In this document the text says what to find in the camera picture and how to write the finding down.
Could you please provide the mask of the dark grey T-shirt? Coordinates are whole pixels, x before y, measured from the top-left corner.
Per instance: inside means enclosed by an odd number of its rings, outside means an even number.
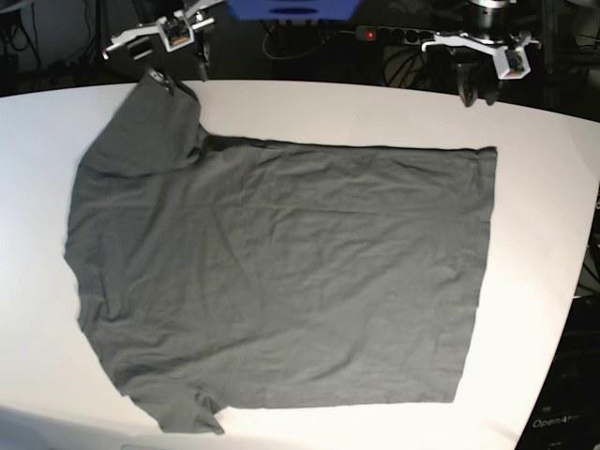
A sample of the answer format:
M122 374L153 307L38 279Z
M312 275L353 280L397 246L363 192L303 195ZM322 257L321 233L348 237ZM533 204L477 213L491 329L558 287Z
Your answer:
M82 157L79 326L166 432L228 407L455 398L486 271L495 148L220 137L143 77Z

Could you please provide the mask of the blue plastic box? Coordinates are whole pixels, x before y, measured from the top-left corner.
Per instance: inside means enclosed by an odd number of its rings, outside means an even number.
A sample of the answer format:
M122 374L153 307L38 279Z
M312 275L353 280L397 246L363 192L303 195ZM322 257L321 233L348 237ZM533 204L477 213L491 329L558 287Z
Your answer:
M241 20L348 20L359 0L230 0Z

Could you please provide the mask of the black power strip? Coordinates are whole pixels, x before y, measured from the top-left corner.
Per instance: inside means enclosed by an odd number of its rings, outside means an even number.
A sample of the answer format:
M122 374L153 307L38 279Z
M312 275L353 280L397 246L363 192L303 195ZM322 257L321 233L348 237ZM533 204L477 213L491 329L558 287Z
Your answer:
M435 36L459 35L457 31L435 31L424 28L393 27L383 25L358 25L347 30L357 41L379 46L413 46L421 47L425 42L435 40Z

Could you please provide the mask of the black OpenArm case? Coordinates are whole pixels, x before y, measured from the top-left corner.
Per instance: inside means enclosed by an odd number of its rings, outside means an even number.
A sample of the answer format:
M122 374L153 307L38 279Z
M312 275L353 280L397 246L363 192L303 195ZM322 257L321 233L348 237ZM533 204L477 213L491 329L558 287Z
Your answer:
M599 447L599 297L573 301L539 397L516 448Z

